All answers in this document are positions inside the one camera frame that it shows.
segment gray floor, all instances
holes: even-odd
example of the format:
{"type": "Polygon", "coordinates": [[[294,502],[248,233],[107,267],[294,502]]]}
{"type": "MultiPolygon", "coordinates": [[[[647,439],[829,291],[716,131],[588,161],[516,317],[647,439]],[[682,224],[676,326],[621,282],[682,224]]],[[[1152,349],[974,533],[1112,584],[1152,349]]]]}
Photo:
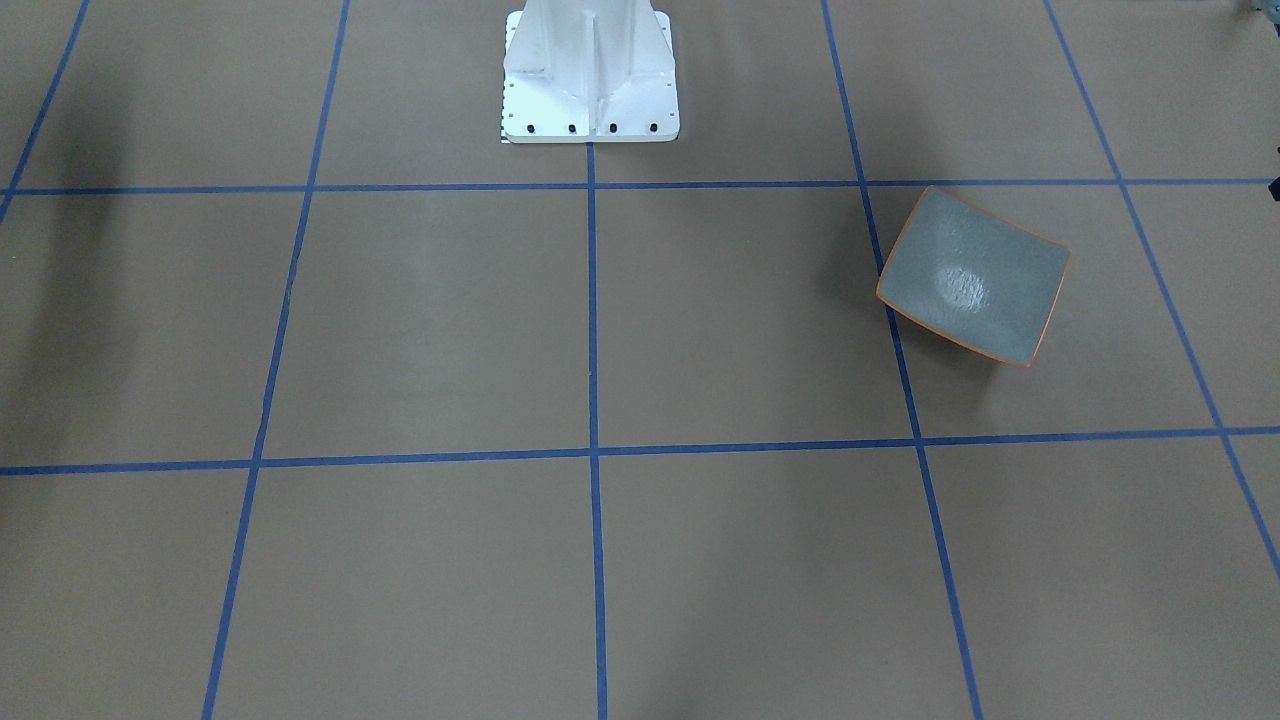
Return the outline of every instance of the gray floor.
{"type": "Polygon", "coordinates": [[[658,3],[584,149],[518,5],[0,5],[0,717],[1280,716],[1260,15],[658,3]],[[928,184],[1032,369],[876,300],[928,184]]]}

